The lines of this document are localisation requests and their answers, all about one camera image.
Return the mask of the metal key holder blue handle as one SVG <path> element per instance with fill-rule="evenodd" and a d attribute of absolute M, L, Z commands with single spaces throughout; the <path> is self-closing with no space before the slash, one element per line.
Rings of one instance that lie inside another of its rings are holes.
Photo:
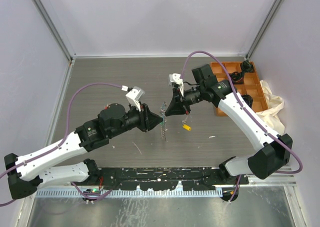
<path fill-rule="evenodd" d="M 166 107 L 167 107 L 167 103 L 164 101 L 159 109 L 159 114 L 160 114 L 160 117 L 162 118 L 162 122 L 160 124 L 160 134 L 161 134 L 161 138 L 166 141 L 167 138 L 166 138 L 166 115 L 165 115 L 165 112 L 166 112 Z"/>

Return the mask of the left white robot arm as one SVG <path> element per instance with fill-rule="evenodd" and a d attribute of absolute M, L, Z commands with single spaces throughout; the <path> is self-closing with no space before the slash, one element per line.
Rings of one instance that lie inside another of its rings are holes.
<path fill-rule="evenodd" d="M 97 118 L 85 122 L 65 139 L 36 152 L 18 156 L 10 153 L 4 157 L 8 187 L 13 200 L 26 198 L 38 189 L 66 183 L 95 185 L 101 173 L 92 159 L 73 165 L 60 163 L 109 144 L 109 140 L 134 128 L 148 132 L 163 119 L 143 103 L 138 110 L 129 110 L 118 103 L 110 104 Z"/>

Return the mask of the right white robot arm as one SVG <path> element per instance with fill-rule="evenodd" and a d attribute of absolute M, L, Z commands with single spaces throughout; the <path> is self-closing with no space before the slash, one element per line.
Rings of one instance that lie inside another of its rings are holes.
<path fill-rule="evenodd" d="M 247 174 L 264 180 L 289 162 L 292 138 L 270 128 L 232 89 L 230 81 L 218 81 L 209 64 L 192 69 L 192 74 L 196 86 L 188 90 L 184 89 L 180 74 L 169 75 L 173 95 L 165 116 L 188 115 L 191 105 L 207 101 L 233 120 L 255 150 L 251 156 L 231 157 L 219 165 L 219 178 L 223 183 L 231 184 L 238 175 Z"/>

